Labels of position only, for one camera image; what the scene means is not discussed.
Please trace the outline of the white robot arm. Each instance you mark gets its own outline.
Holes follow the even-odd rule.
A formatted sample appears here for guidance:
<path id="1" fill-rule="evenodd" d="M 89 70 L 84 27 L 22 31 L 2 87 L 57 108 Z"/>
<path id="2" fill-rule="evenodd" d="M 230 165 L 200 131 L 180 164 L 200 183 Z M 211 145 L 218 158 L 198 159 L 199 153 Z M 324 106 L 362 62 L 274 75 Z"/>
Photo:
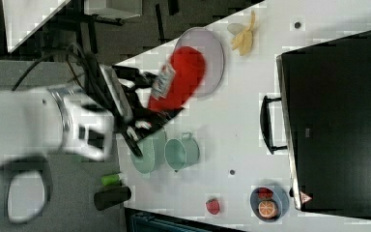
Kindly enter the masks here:
<path id="1" fill-rule="evenodd" d="M 58 152 L 107 160 L 117 129 L 134 121 L 134 110 L 112 70 L 98 69 L 110 107 L 76 85 L 0 91 L 0 163 Z"/>

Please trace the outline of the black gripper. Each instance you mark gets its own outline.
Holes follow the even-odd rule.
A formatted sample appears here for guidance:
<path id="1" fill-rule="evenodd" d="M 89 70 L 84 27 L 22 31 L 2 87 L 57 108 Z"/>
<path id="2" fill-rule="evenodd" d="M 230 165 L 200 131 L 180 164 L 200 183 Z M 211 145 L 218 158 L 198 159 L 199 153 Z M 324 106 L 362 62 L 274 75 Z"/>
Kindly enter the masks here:
<path id="1" fill-rule="evenodd" d="M 118 77 L 131 81 L 136 88 L 151 88 L 157 75 L 151 72 L 141 72 L 137 68 L 113 65 L 107 67 L 100 65 L 100 87 L 109 102 L 111 110 L 120 127 L 132 123 L 138 133 L 151 134 L 162 129 L 169 121 L 174 119 L 183 107 L 153 111 L 149 108 L 138 108 L 132 111 L 128 96 Z"/>

